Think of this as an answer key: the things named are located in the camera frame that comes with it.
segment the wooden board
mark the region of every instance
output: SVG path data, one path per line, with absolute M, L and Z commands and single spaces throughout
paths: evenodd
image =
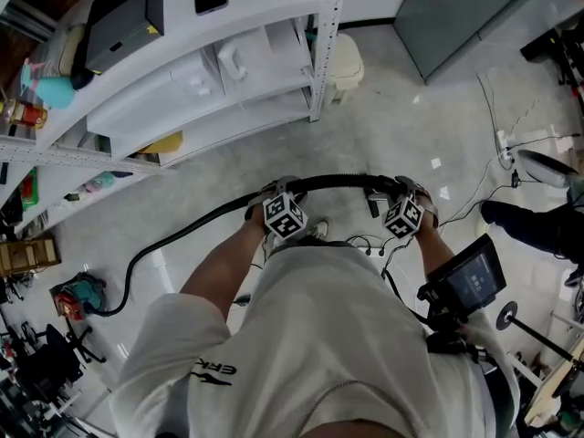
M 574 348 L 570 351 L 572 356 L 579 359 L 584 352 L 584 338 L 578 340 Z M 544 379 L 541 386 L 537 388 L 536 393 L 529 403 L 526 413 L 526 424 L 532 423 L 539 414 L 544 413 L 548 410 L 551 401 L 553 400 L 552 394 L 556 391 L 559 384 L 566 378 L 569 371 L 572 368 L 571 362 L 563 360 L 557 365 L 557 367 Z

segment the yellow object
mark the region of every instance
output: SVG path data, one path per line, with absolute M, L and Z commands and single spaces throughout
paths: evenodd
M 162 138 L 151 144 L 150 146 L 146 146 L 145 148 L 141 149 L 140 152 L 175 152 L 183 144 L 183 132 L 177 131 L 176 133 L 172 134 L 171 136 L 167 136 L 166 138 Z
M 71 76 L 75 53 L 79 43 L 83 40 L 83 36 L 85 36 L 85 25 L 73 26 L 67 32 L 65 46 L 58 61 L 58 72 L 62 77 Z

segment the person's leg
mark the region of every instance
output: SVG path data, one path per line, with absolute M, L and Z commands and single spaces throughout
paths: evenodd
M 584 214 L 565 204 L 553 211 L 558 219 L 558 255 L 584 266 Z
M 503 227 L 516 240 L 544 252 L 556 253 L 562 207 L 547 213 L 534 213 L 513 204 L 485 201 L 480 211 L 487 223 Z

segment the concrete floor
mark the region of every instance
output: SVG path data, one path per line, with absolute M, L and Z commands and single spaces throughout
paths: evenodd
M 18 325 L 27 319 L 37 330 L 44 330 L 47 323 L 64 330 L 65 322 L 57 319 L 48 289 L 84 268 L 108 281 L 109 302 L 116 306 L 126 266 L 139 250 L 282 175 L 408 175 L 430 191 L 442 220 L 450 218 L 473 195 L 485 166 L 495 157 L 489 110 L 480 84 L 472 78 L 455 85 L 424 86 L 391 26 L 347 32 L 355 38 L 365 64 L 365 78 L 349 104 L 323 112 L 318 122 L 298 121 L 206 152 L 181 164 L 174 175 L 148 178 L 74 215 L 55 229 L 63 263 L 40 274 L 25 293 L 24 302 L 3 306 L 8 319 Z M 510 131 L 521 119 L 515 128 L 517 141 L 579 131 L 576 101 L 558 88 L 552 65 L 531 65 L 518 57 L 510 66 L 489 70 L 489 80 L 486 74 L 481 78 L 491 102 L 494 97 L 498 128 Z M 530 146 L 565 159 L 571 142 L 552 140 Z M 520 166 L 518 169 L 526 178 Z M 475 199 L 509 182 L 508 172 L 493 161 Z M 562 191 L 535 183 L 501 190 L 495 197 L 536 210 L 565 202 Z M 388 236 L 380 221 L 370 218 L 362 194 L 354 190 L 312 193 L 306 211 L 330 220 L 330 239 Z M 91 364 L 87 378 L 76 383 L 84 391 L 76 406 L 79 416 L 111 428 L 104 400 L 137 336 L 146 307 L 159 295 L 179 290 L 197 264 L 242 219 L 243 212 L 229 214 L 147 257 L 134 272 L 128 306 L 113 318 L 89 320 L 94 328 L 92 342 L 108 362 Z M 476 211 L 445 227 L 443 237 L 455 252 L 474 241 L 475 220 Z M 547 333 L 552 309 L 560 307 L 569 313 L 570 293 L 560 294 L 560 288 L 562 275 L 571 265 L 511 240 L 500 229 L 490 234 L 508 287 L 487 312 L 496 316 L 514 299 L 520 317 Z M 263 264 L 263 255 L 258 253 L 256 261 Z M 394 261 L 390 271 L 402 287 L 404 300 L 414 308 L 414 291 L 424 282 L 419 250 L 411 245 L 397 253 Z M 242 292 L 253 288 L 258 275 L 259 270 L 252 268 Z M 244 313 L 243 308 L 233 310 L 232 329 L 238 328 Z M 558 333 L 565 334 L 565 330 L 558 328 Z M 502 332 L 501 340 L 510 351 L 521 350 L 528 357 L 539 350 L 515 328 Z

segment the person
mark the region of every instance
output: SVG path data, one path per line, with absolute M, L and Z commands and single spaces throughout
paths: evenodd
M 229 309 L 266 236 L 252 209 L 179 294 L 148 309 L 110 402 L 120 437 L 495 437 L 480 365 L 429 353 L 424 326 L 360 250 L 322 240 L 325 223 L 320 238 L 270 253 L 231 335 Z M 426 275 L 454 256 L 431 213 L 415 239 Z M 485 313 L 463 333 L 498 362 L 516 417 L 516 378 Z
M 572 203 L 535 213 L 514 204 L 489 200 L 480 204 L 480 215 L 478 234 L 486 232 L 490 224 L 498 225 L 519 242 L 577 265 L 564 282 L 567 287 L 574 287 L 581 281 L 584 276 L 584 245 L 581 244 L 584 214 Z

